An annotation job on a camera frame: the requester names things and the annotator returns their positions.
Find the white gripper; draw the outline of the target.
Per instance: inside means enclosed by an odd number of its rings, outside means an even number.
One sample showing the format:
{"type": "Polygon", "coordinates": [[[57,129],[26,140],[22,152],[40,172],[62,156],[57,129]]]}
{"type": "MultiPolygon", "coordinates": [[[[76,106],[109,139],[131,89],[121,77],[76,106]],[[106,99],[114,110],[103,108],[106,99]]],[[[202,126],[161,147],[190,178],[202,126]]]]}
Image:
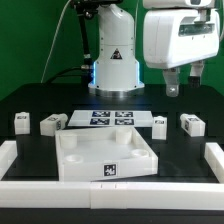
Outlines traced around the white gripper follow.
{"type": "Polygon", "coordinates": [[[203,59],[216,56],[219,50],[220,19],[215,0],[143,0],[143,7],[147,9],[144,60],[150,68],[165,69],[166,95],[179,95],[179,69],[174,67],[191,62],[189,85],[198,88],[203,59]]]}

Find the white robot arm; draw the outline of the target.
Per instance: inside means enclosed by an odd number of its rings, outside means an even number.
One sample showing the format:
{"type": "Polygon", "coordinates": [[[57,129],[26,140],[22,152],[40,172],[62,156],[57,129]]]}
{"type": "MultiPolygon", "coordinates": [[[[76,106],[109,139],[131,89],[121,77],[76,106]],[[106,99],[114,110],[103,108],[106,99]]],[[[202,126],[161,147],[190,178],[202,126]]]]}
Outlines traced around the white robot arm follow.
{"type": "MultiPolygon", "coordinates": [[[[179,94],[179,67],[191,66],[190,81],[198,85],[204,60],[217,55],[220,18],[215,0],[142,0],[143,57],[161,69],[166,94],[179,94]]],[[[126,97],[144,89],[135,58],[133,17],[115,4],[99,7],[99,57],[93,64],[92,94],[126,97]]]]}

